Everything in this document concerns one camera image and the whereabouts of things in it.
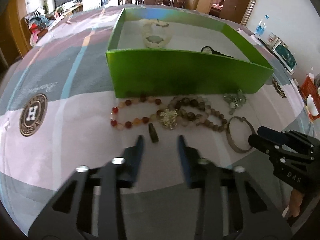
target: green box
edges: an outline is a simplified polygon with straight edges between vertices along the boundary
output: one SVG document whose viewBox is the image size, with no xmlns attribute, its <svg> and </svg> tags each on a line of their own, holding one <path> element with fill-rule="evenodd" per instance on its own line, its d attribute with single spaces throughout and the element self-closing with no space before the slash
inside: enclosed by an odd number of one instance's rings
<svg viewBox="0 0 320 240">
<path fill-rule="evenodd" d="M 186 50 L 118 49 L 124 23 L 144 18 L 221 32 L 250 62 Z M 238 89 L 251 94 L 256 93 L 274 71 L 257 49 L 229 25 L 165 8 L 124 8 L 111 34 L 106 57 L 117 98 L 139 97 L 142 93 L 153 96 L 224 94 Z"/>
</svg>

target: metal screw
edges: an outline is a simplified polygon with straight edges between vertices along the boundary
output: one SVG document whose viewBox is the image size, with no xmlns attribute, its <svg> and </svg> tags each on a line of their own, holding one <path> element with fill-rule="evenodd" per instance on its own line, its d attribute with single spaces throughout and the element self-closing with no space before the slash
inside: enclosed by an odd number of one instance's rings
<svg viewBox="0 0 320 240">
<path fill-rule="evenodd" d="M 207 165 L 209 162 L 210 162 L 210 161 L 207 160 L 206 158 L 200 158 L 200 159 L 198 159 L 198 163 L 199 163 L 200 165 Z"/>
<path fill-rule="evenodd" d="M 236 167 L 234 167 L 233 170 L 234 170 L 235 172 L 242 173 L 242 172 L 245 172 L 245 167 L 236 166 Z"/>
<path fill-rule="evenodd" d="M 111 162 L 113 164 L 119 165 L 119 164 L 123 164 L 125 162 L 125 159 L 121 157 L 117 157 L 117 158 L 113 158 Z"/>
<path fill-rule="evenodd" d="M 78 166 L 76 168 L 77 172 L 87 172 L 88 170 L 89 170 L 89 167 L 88 166 L 84 166 L 84 165 Z"/>
</svg>

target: h logo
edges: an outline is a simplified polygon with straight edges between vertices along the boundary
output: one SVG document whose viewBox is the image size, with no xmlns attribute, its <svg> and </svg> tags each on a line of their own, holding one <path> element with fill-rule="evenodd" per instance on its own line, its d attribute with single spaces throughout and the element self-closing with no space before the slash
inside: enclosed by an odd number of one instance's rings
<svg viewBox="0 0 320 240">
<path fill-rule="evenodd" d="M 38 109 L 38 106 L 29 107 L 29 113 L 28 113 L 28 117 L 26 118 L 26 121 L 33 121 L 36 119 L 37 109 Z"/>
</svg>

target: watch face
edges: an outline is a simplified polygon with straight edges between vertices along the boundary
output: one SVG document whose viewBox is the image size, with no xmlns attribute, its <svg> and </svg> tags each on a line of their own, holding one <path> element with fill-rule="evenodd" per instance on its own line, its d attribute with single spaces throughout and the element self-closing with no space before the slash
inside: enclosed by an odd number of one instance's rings
<svg viewBox="0 0 320 240">
<path fill-rule="evenodd" d="M 203 53 L 212 54 L 212 49 L 209 46 L 202 48 Z"/>
</svg>

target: dark stone pendant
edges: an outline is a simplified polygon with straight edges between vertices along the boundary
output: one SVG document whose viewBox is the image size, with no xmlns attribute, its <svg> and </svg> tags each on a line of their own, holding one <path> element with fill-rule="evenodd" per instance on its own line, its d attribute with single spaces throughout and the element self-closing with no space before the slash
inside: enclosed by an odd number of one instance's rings
<svg viewBox="0 0 320 240">
<path fill-rule="evenodd" d="M 157 143 L 159 141 L 159 137 L 157 135 L 156 129 L 152 123 L 149 123 L 149 135 L 153 143 Z"/>
</svg>

